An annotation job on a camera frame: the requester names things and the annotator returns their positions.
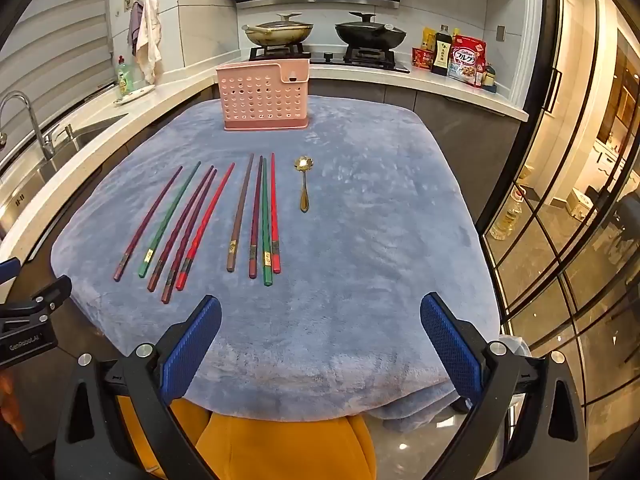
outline soy sauce bottle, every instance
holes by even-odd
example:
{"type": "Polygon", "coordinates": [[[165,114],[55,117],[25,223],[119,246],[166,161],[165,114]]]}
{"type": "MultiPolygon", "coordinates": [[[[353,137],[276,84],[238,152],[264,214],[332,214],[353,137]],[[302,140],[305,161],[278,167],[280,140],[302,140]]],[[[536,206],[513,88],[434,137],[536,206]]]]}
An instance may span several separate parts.
{"type": "Polygon", "coordinates": [[[431,67],[434,74],[447,75],[451,43],[453,43],[453,39],[449,34],[449,27],[441,25],[440,31],[436,34],[436,56],[431,67]]]}

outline plate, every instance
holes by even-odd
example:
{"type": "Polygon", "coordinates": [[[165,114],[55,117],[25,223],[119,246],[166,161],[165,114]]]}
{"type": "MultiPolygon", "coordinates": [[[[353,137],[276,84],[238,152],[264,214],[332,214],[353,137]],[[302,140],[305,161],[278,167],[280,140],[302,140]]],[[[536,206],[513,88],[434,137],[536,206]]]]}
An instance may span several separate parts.
{"type": "Polygon", "coordinates": [[[124,97],[118,97],[113,102],[113,104],[115,104],[116,106],[122,106],[122,105],[130,103],[132,101],[135,101],[139,97],[142,97],[143,95],[146,95],[149,92],[151,92],[155,87],[156,87],[156,85],[148,85],[148,86],[144,86],[142,88],[138,88],[137,90],[134,90],[133,92],[125,95],[124,97]]]}

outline faucet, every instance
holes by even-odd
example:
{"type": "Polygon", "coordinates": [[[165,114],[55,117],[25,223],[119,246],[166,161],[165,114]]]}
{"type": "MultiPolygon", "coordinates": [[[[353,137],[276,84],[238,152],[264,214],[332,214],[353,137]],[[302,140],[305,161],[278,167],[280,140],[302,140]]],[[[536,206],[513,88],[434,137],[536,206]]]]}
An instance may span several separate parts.
{"type": "MultiPolygon", "coordinates": [[[[36,119],[36,114],[33,111],[31,101],[29,101],[29,98],[26,94],[24,94],[24,92],[20,92],[19,90],[11,90],[10,92],[7,92],[7,94],[5,94],[5,96],[2,98],[2,101],[0,101],[0,118],[2,117],[2,110],[4,109],[4,105],[13,98],[20,99],[20,101],[22,101],[27,107],[27,110],[29,111],[29,118],[31,119],[31,126],[33,127],[33,131],[35,132],[36,137],[38,138],[38,143],[40,144],[42,153],[44,154],[44,158],[46,160],[51,160],[56,153],[53,147],[53,142],[51,140],[51,135],[47,134],[46,136],[44,136],[42,134],[40,125],[38,124],[38,120],[36,119]]],[[[6,134],[3,133],[2,129],[0,128],[0,151],[5,146],[6,134]]]]}

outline gas stove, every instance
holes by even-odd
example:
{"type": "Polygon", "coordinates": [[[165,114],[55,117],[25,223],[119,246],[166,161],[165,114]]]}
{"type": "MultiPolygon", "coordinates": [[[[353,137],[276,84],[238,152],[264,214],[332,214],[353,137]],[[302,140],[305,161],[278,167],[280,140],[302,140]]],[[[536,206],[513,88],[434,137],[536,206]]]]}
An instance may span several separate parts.
{"type": "Polygon", "coordinates": [[[287,46],[255,47],[251,49],[249,61],[265,59],[310,59],[313,64],[332,64],[343,66],[362,66],[379,68],[408,74],[410,70],[395,60],[391,50],[347,47],[343,55],[325,52],[322,54],[305,52],[301,43],[287,46]]]}
{"type": "Polygon", "coordinates": [[[382,70],[391,70],[392,72],[402,72],[405,74],[411,72],[402,63],[395,60],[394,53],[391,50],[347,47],[347,52],[343,56],[340,54],[332,54],[331,52],[325,52],[322,56],[323,57],[312,56],[311,63],[380,68],[382,70]]]}
{"type": "Polygon", "coordinates": [[[302,43],[286,46],[256,46],[249,53],[249,61],[263,59],[308,59],[310,52],[305,52],[302,43]]]}

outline stove burner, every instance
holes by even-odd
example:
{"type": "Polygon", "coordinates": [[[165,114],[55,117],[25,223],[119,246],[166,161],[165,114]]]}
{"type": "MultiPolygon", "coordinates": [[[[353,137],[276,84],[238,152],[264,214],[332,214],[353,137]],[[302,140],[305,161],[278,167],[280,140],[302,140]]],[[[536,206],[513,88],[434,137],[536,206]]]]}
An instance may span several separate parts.
{"type": "Polygon", "coordinates": [[[249,61],[257,59],[305,59],[311,57],[310,52],[305,52],[302,43],[294,43],[284,46],[256,46],[251,49],[249,61]]]}
{"type": "Polygon", "coordinates": [[[354,61],[365,61],[380,68],[393,68],[396,65],[394,53],[391,50],[348,46],[347,52],[344,54],[344,62],[352,63],[354,61]]]}

